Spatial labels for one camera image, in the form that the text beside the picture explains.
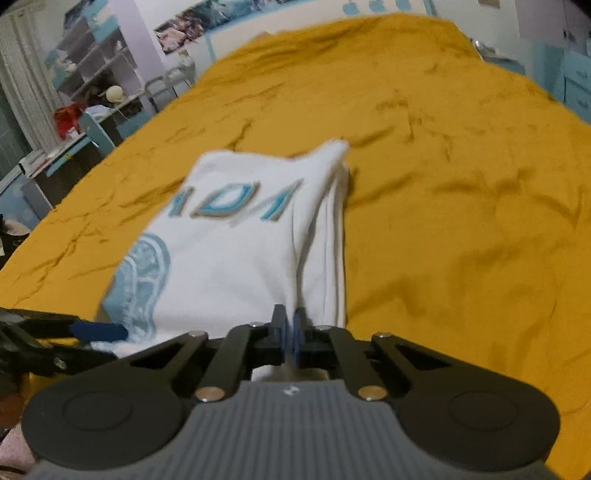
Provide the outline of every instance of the round black disc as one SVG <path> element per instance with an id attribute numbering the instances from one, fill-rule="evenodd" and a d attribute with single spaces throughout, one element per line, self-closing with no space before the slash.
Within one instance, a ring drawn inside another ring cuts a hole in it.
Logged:
<path id="1" fill-rule="evenodd" d="M 471 471 L 507 471 L 545 459 L 560 427 L 554 404 L 521 382 L 466 373 L 440 369 L 404 397 L 398 417 L 413 442 Z"/>
<path id="2" fill-rule="evenodd" d="M 31 450 L 78 470 L 115 468 L 165 446 L 183 423 L 180 400 L 158 371 L 118 366 L 58 382 L 22 417 Z"/>

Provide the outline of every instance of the red object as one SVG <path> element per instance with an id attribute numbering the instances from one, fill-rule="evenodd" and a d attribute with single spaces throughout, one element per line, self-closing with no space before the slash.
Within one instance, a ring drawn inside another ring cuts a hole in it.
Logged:
<path id="1" fill-rule="evenodd" d="M 70 128 L 75 128 L 78 133 L 82 133 L 78 119 L 84 113 L 86 106 L 84 103 L 73 103 L 72 105 L 58 108 L 53 112 L 53 121 L 56 123 L 57 134 L 65 140 Z"/>

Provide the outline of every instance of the poster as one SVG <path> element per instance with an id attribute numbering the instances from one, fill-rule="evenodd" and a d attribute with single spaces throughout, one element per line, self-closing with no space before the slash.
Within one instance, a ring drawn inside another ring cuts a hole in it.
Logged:
<path id="1" fill-rule="evenodd" d="M 164 53 L 194 42 L 206 32 L 257 12 L 297 0 L 204 0 L 164 22 L 154 31 Z"/>

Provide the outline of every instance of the yellow bedsheet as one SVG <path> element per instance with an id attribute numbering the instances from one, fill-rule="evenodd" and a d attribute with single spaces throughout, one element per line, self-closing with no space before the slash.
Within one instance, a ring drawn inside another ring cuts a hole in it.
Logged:
<path id="1" fill-rule="evenodd" d="M 480 61 L 448 22 L 394 15 L 260 38 L 86 176 L 0 274 L 0 305 L 91 318 L 196 158 L 345 138 L 349 329 L 530 382 L 559 406 L 549 464 L 591 469 L 591 128 Z"/>

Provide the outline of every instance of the ribbed gray surface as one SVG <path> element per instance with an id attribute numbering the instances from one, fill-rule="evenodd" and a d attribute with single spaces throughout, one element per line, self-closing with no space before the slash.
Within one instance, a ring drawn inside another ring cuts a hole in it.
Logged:
<path id="1" fill-rule="evenodd" d="M 341 380 L 243 382 L 196 407 L 178 436 L 124 468 L 76 472 L 42 462 L 27 480 L 556 480 L 541 463 L 473 473 L 411 443 L 390 408 L 355 399 Z"/>

